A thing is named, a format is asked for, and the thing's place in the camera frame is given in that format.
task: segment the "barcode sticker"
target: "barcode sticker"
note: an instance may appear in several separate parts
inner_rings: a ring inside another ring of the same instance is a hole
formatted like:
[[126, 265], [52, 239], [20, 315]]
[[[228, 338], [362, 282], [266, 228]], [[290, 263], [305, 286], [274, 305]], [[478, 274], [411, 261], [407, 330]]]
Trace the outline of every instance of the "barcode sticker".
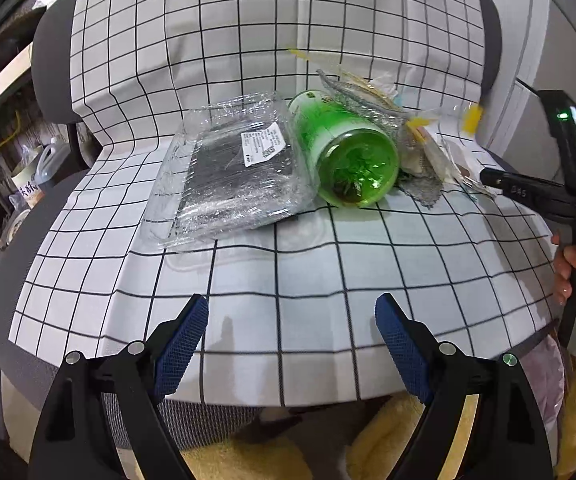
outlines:
[[265, 130], [243, 132], [241, 147], [244, 150], [244, 165], [249, 167], [273, 158], [286, 147], [286, 140], [277, 123], [272, 123]]

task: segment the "green plastic jar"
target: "green plastic jar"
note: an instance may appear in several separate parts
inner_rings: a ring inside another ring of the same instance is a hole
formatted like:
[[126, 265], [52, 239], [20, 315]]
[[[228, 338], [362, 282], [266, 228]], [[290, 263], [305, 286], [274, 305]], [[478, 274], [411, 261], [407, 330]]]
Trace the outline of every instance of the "green plastic jar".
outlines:
[[392, 139], [377, 126], [319, 90], [296, 95], [288, 109], [324, 200], [366, 207], [392, 188], [399, 157]]

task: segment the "plastic wrap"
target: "plastic wrap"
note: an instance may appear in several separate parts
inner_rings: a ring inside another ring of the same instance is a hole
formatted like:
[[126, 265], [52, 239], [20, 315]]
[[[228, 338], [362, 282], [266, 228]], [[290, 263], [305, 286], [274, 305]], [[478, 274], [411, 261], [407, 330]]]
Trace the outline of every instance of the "plastic wrap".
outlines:
[[546, 432], [550, 432], [557, 423], [566, 385], [564, 365], [557, 343], [549, 335], [546, 336], [521, 358], [521, 364], [542, 413]]
[[433, 206], [441, 195], [446, 172], [439, 173], [434, 168], [437, 161], [443, 159], [432, 137], [423, 128], [411, 125], [410, 115], [389, 101], [390, 95], [374, 93], [370, 88], [352, 82], [334, 81], [322, 70], [318, 70], [318, 74], [323, 87], [335, 101], [372, 121], [392, 138], [399, 153], [401, 169], [410, 175], [403, 174], [398, 186], [424, 206]]
[[316, 189], [276, 94], [190, 110], [159, 168], [142, 236], [165, 248], [260, 227], [305, 208]]

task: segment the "grid-patterned cloth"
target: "grid-patterned cloth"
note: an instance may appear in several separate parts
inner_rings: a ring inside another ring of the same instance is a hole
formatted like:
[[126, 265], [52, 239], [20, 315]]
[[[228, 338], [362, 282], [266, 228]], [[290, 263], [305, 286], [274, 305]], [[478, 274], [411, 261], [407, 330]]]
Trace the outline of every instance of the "grid-patterned cloth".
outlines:
[[[285, 49], [396, 73], [411, 108], [477, 100], [478, 0], [77, 0], [73, 109], [104, 144], [28, 272], [10, 339], [59, 365], [117, 352], [209, 298], [179, 400], [249, 406], [338, 402], [403, 388], [374, 323], [392, 292], [467, 354], [491, 357], [545, 326], [554, 248], [543, 220], [504, 197], [446, 186], [431, 210], [392, 192], [374, 208], [310, 211], [190, 253], [162, 253], [138, 225], [183, 111], [276, 89], [320, 88]], [[481, 164], [490, 156], [455, 137]]]

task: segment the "plastic jug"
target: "plastic jug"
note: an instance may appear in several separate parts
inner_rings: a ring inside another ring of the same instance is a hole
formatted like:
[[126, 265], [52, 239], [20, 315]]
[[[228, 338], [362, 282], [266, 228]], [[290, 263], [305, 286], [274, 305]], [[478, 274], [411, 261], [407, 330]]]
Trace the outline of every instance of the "plastic jug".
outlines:
[[66, 142], [63, 142], [59, 137], [53, 137], [50, 140], [50, 144], [44, 148], [39, 157], [37, 170], [34, 174], [34, 180], [39, 187], [49, 189], [56, 184], [55, 175], [69, 154], [70, 146]]

